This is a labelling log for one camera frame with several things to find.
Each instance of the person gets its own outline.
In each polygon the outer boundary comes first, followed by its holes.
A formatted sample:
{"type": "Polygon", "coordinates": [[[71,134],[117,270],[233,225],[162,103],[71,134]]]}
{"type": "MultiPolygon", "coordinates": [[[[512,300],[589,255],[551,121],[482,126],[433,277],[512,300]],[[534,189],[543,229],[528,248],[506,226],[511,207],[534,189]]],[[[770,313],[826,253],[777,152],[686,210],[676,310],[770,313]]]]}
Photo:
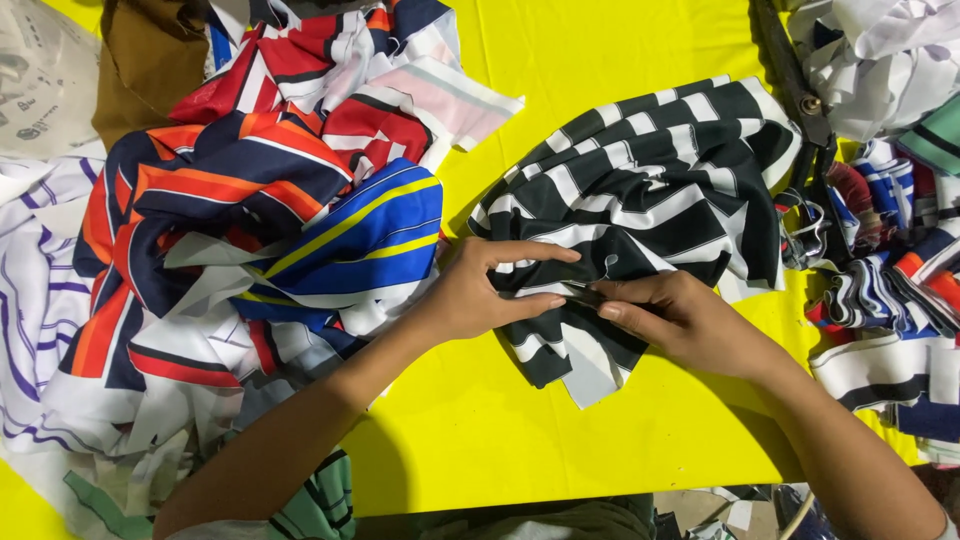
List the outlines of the person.
{"type": "MultiPolygon", "coordinates": [[[[156,516],[154,540],[266,539],[266,520],[418,357],[447,340],[476,337],[564,304],[563,296],[552,293],[503,299],[488,270],[523,259],[579,258],[546,243],[466,239],[428,292],[388,330],[329,377],[264,414],[182,482],[156,516]],[[322,423],[318,410],[324,411],[322,423]],[[304,434],[299,427],[311,423],[316,430],[304,434]],[[284,459],[258,459],[278,454],[284,459]]],[[[759,389],[834,529],[867,540],[956,540],[943,508],[900,458],[704,284],[676,271],[594,287],[610,299],[600,306],[601,317],[684,367],[739,377],[759,389]],[[658,314],[638,305],[656,306],[658,314]]],[[[632,516],[621,506],[591,502],[558,514],[515,517],[461,537],[653,538],[651,528],[632,516]]]]}

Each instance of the hand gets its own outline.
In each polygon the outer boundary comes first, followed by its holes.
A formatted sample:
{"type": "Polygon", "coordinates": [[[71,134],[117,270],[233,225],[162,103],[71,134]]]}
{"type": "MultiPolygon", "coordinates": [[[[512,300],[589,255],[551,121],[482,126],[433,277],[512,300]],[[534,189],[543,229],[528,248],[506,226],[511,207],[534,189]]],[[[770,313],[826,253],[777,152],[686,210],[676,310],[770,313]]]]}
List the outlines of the hand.
{"type": "Polygon", "coordinates": [[[682,364],[756,381],[786,351],[684,271],[632,282],[597,282],[608,298],[601,317],[661,348],[682,364]],[[661,315],[634,304],[647,304],[661,315]]]}
{"type": "Polygon", "coordinates": [[[580,259],[580,254],[554,244],[529,240],[488,242],[471,236],[430,290],[402,317],[430,329],[434,340],[469,339],[485,331],[541,315],[560,307],[565,298],[540,293],[505,300],[487,279],[487,271],[501,262],[580,259]]]}

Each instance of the yellow stripe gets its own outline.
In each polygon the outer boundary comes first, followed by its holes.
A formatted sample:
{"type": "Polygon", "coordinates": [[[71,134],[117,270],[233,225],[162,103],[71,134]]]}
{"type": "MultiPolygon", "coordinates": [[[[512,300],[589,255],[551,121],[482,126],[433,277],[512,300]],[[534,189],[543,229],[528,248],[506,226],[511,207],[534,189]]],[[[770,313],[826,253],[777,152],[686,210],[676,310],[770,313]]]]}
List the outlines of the yellow stripe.
{"type": "Polygon", "coordinates": [[[271,267],[270,270],[264,273],[263,277],[269,279],[275,276],[276,274],[282,272],[283,270],[286,270],[292,264],[299,261],[301,258],[320,249],[325,243],[329,242],[333,238],[336,238],[337,236],[343,233],[346,233],[350,229],[350,227],[353,227],[357,223],[360,223],[360,221],[363,220],[363,218],[367,217],[367,215],[370,212],[374,211],[377,207],[386,203],[387,201],[391,199],[395,199],[396,197],[402,197],[403,195],[409,195],[411,193],[420,191],[421,189],[426,189],[427,187],[432,187],[437,184],[439,184],[439,182],[437,182],[437,179],[431,176],[429,178],[417,180],[416,182],[411,182],[407,185],[401,185],[400,187],[395,187],[390,191],[385,192],[384,194],[380,195],[376,199],[373,199],[365,207],[354,212],[352,216],[334,225],[326,233],[323,233],[320,236],[317,236],[313,240],[310,240],[309,242],[307,242],[305,245],[300,246],[300,248],[297,249],[297,251],[295,251],[294,253],[278,260],[276,264],[274,264],[274,266],[271,267]]]}
{"type": "MultiPolygon", "coordinates": [[[[437,243],[437,235],[430,234],[424,236],[423,238],[417,238],[415,240],[410,240],[409,242],[403,242],[402,244],[397,244],[396,246],[390,246],[388,248],[380,248],[378,250],[373,250],[367,254],[366,257],[361,258],[360,260],[368,260],[370,258],[387,258],[393,257],[394,255],[400,255],[401,253],[406,253],[408,251],[414,251],[423,246],[430,246],[437,243]]],[[[359,262],[357,260],[343,260],[340,262],[359,262]]]]}
{"type": "Polygon", "coordinates": [[[259,294],[253,294],[250,291],[244,291],[236,295],[236,298],[240,300],[250,300],[251,302],[262,302],[264,304],[277,304],[280,306],[292,306],[292,307],[302,307],[300,304],[297,304],[293,300],[288,300],[285,298],[274,298],[272,296],[262,296],[259,294]]]}

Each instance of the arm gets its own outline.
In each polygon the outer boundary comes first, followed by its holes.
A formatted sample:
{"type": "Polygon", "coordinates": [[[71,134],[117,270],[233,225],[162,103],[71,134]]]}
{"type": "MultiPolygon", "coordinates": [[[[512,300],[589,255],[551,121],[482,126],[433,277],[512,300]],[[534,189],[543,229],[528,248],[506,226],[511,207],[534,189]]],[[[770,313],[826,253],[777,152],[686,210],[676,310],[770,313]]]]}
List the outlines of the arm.
{"type": "Polygon", "coordinates": [[[946,516],[916,476],[777,343],[686,272],[600,282],[600,316],[685,367],[753,382],[832,523],[867,540],[932,540],[946,516]],[[656,306],[662,317],[633,304],[656,306]]]}
{"type": "Polygon", "coordinates": [[[571,262],[580,254],[539,242],[465,240],[427,294],[388,330],[328,378],[257,419],[181,483],[156,516],[154,539],[214,521],[269,519],[367,405],[419,356],[447,340],[475,337],[562,306],[564,298],[550,293],[501,299],[487,280],[487,271],[500,262],[549,258],[571,262]],[[304,432],[310,424],[315,428],[304,432]],[[283,459],[259,459],[262,455],[283,459]]]}

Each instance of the white fabric with purple lines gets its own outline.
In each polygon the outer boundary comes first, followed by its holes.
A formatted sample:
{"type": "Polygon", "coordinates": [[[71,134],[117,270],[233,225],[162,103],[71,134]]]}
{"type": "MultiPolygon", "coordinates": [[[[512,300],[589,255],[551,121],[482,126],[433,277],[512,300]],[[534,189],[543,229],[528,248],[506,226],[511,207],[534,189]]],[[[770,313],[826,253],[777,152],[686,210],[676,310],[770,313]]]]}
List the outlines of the white fabric with purple lines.
{"type": "Polygon", "coordinates": [[[25,189],[0,206],[0,414],[3,444],[15,452],[84,446],[69,430],[39,434],[36,425],[45,420],[43,388],[89,313],[90,280],[72,265],[76,234],[51,233],[34,216],[89,194],[106,152],[98,141],[76,154],[47,162],[0,160],[0,174],[25,189]]]}

